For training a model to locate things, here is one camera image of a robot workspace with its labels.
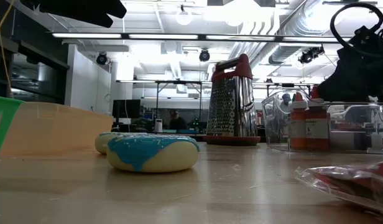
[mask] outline red cap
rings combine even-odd
[[[295,101],[303,101],[303,97],[300,93],[295,94]]]
[[[317,91],[317,86],[314,86],[313,89],[311,90],[311,98],[312,99],[319,99],[320,96]]]

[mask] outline person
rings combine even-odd
[[[187,129],[186,121],[179,116],[177,110],[170,110],[171,121],[169,122],[169,129],[171,130],[184,130]]]
[[[288,93],[285,93],[281,98],[283,98],[283,102],[280,104],[280,109],[285,113],[289,113],[291,96]]]

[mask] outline bottle label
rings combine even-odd
[[[290,137],[306,138],[305,120],[295,119],[290,121]]]
[[[306,119],[306,138],[328,139],[328,120],[326,118]]]

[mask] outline table surface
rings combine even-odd
[[[95,150],[0,157],[0,223],[381,223],[299,184],[298,167],[383,161],[201,143],[197,164],[169,174],[113,169]]]

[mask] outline green basket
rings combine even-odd
[[[17,109],[24,101],[0,97],[0,150]]]

